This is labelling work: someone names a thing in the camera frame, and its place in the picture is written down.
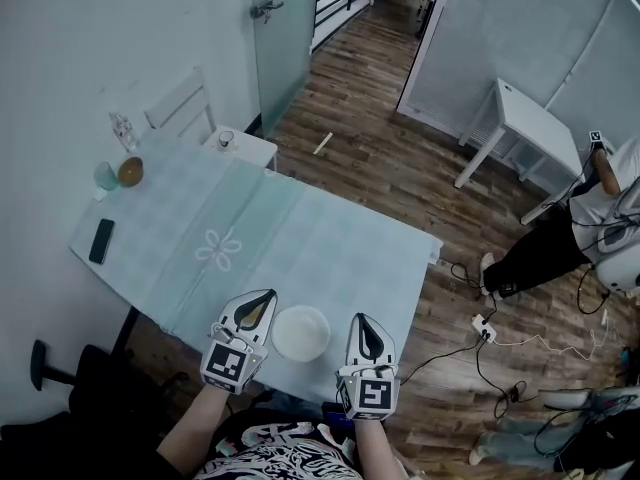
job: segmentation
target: door handle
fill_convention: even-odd
[[[267,21],[269,21],[269,19],[271,18],[271,11],[275,9],[280,9],[280,7],[282,7],[283,5],[284,5],[284,2],[274,4],[273,0],[264,0],[263,2],[260,2],[258,5],[254,5],[253,7],[251,7],[251,17],[254,20],[257,20],[258,18],[261,18],[262,16],[264,16],[265,17],[264,22],[267,23]]]

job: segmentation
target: black pants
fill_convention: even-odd
[[[528,290],[589,263],[571,229],[569,209],[554,215],[523,236],[502,261],[484,271],[487,290],[501,297]]]

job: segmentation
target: wooden floor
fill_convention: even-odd
[[[394,114],[418,47],[413,20],[413,11],[401,0],[385,0],[352,21],[314,55],[306,88],[274,133],[285,174],[444,242],[441,260],[429,268],[422,288],[402,355],[401,377],[434,355],[477,340],[471,318],[490,309],[477,300],[477,290],[451,275],[451,266],[461,262],[477,277],[482,254],[493,251],[501,256],[525,234],[518,219],[541,198],[493,161],[483,163],[463,189],[455,189],[453,181],[474,150],[459,148],[451,137]],[[314,156],[328,132],[333,137]],[[539,333],[552,347],[575,346],[589,355],[590,331],[600,343],[605,329],[601,314],[584,316],[576,307],[582,272],[500,302],[491,321],[499,341],[519,342]],[[582,293],[585,307],[597,306],[600,297],[593,280],[585,282]],[[606,307],[615,329],[612,324],[604,347],[590,362],[573,352],[550,353],[536,340],[518,347],[485,346],[482,373],[503,389],[525,380],[525,397],[539,388],[612,385],[621,348],[635,346],[638,327],[631,304],[611,297]],[[139,319],[128,348],[134,361],[157,378],[180,369],[197,378],[198,354],[163,335],[147,319]],[[196,390],[194,384],[180,394],[177,412]],[[473,351],[438,359],[402,387],[388,434],[433,478],[538,478],[532,470],[496,462],[466,465],[478,435],[494,425],[498,395],[479,377]],[[246,403],[246,398],[238,403]],[[533,401],[512,404],[509,414],[543,419],[552,413]]]

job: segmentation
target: white bowl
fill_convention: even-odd
[[[300,363],[320,357],[330,339],[329,322],[311,306],[292,306],[280,311],[271,328],[271,342],[276,351]]]

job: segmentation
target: white flower pattern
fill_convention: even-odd
[[[242,250],[242,243],[239,240],[230,240],[232,233],[233,228],[220,240],[218,233],[213,229],[208,229],[204,234],[204,238],[209,246],[200,247],[196,250],[196,259],[200,261],[215,260],[220,270],[229,272],[231,270],[231,260],[228,255]]]

